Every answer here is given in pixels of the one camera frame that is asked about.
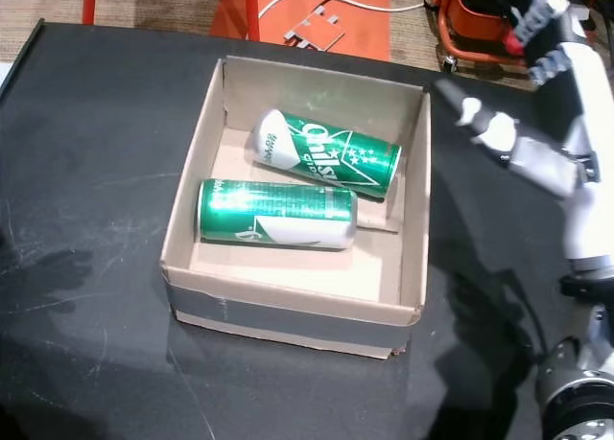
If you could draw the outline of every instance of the orange machine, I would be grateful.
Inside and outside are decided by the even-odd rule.
[[[484,13],[472,12],[461,0],[431,0],[431,5],[438,9],[437,26],[441,41],[446,51],[443,70],[456,70],[457,58],[479,63],[524,64],[520,56],[498,56],[482,52],[469,52],[458,48],[450,29],[457,35],[469,39],[487,40],[510,44],[513,40],[512,29],[503,18]]]

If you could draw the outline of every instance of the cardboard box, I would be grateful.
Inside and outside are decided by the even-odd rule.
[[[403,146],[384,203],[360,199],[343,251],[202,243],[208,177],[309,182],[254,163],[250,130],[271,108]],[[420,87],[249,58],[220,60],[177,189],[161,267],[178,320],[237,335],[385,359],[424,307],[430,104]]]

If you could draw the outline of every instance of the soda can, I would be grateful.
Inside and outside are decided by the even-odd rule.
[[[401,157],[398,145],[277,109],[254,128],[251,146],[258,162],[380,199]]]
[[[206,241],[347,248],[356,194],[333,186],[205,179],[197,223]]]

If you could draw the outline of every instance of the table surface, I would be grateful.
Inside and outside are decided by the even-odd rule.
[[[562,213],[433,103],[428,296],[387,361],[177,323],[158,267],[218,58],[428,85],[406,66],[46,24],[0,106],[0,405],[27,438],[539,438],[536,356],[568,304]],[[459,79],[534,120],[531,94]]]

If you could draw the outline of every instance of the green can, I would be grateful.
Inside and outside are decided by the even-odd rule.
[[[197,224],[206,241],[347,248],[356,194],[333,186],[205,179]]]
[[[384,198],[401,157],[401,147],[357,131],[269,111],[252,132],[255,159]]]

